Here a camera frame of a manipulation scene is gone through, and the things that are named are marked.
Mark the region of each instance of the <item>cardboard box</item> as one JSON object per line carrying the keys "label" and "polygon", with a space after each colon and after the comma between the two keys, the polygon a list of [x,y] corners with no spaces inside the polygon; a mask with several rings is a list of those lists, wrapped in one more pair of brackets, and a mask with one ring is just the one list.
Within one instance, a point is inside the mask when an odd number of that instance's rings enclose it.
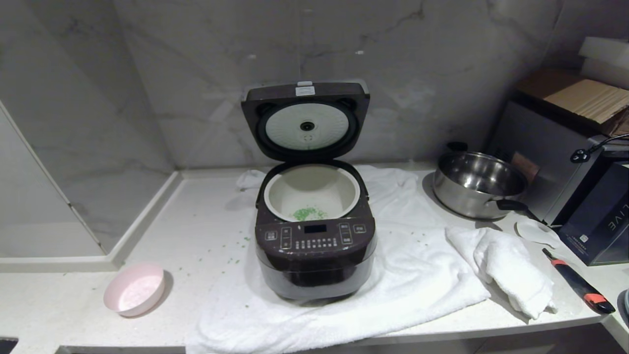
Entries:
{"label": "cardboard box", "polygon": [[559,69],[541,69],[517,90],[568,111],[584,125],[609,136],[629,133],[629,91]]}

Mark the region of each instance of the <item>knife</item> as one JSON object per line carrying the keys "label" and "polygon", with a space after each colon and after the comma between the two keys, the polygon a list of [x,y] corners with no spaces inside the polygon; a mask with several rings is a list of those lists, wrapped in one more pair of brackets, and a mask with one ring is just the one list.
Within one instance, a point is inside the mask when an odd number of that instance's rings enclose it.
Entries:
{"label": "knife", "polygon": [[575,293],[586,302],[586,304],[594,311],[601,314],[611,314],[616,312],[614,306],[605,299],[592,285],[590,285],[582,276],[580,276],[572,267],[564,261],[557,259],[547,249],[542,250],[546,257],[550,259],[550,263],[568,282]]}

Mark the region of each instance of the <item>power cord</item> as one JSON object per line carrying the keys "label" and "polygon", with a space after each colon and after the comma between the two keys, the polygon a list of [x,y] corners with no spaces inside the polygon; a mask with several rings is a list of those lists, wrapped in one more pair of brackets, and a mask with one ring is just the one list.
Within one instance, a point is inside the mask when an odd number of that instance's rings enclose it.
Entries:
{"label": "power cord", "polygon": [[627,140],[627,139],[623,139],[625,137],[629,137],[629,134],[622,134],[617,137],[605,139],[602,142],[596,144],[595,146],[590,147],[589,149],[579,149],[572,154],[572,156],[570,157],[570,161],[575,164],[586,163],[589,161],[590,157],[592,156],[592,153],[600,149],[601,146],[609,143],[612,140],[617,140],[617,139]]}

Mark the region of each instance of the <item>black box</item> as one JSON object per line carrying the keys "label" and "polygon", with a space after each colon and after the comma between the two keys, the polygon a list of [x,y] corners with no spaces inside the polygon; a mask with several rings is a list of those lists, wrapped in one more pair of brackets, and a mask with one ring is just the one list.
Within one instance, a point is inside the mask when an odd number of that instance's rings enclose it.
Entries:
{"label": "black box", "polygon": [[558,234],[587,265],[629,263],[629,166],[613,163]]}

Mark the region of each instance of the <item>rice cooker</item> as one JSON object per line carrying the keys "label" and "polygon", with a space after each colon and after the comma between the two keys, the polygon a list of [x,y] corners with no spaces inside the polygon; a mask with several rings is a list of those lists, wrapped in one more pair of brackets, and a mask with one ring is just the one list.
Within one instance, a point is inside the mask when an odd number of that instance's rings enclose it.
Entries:
{"label": "rice cooker", "polygon": [[266,86],[243,97],[260,150],[284,162],[264,178],[255,222],[264,280],[281,297],[348,297],[369,278],[369,195],[358,171],[335,160],[356,144],[368,105],[362,82]]}

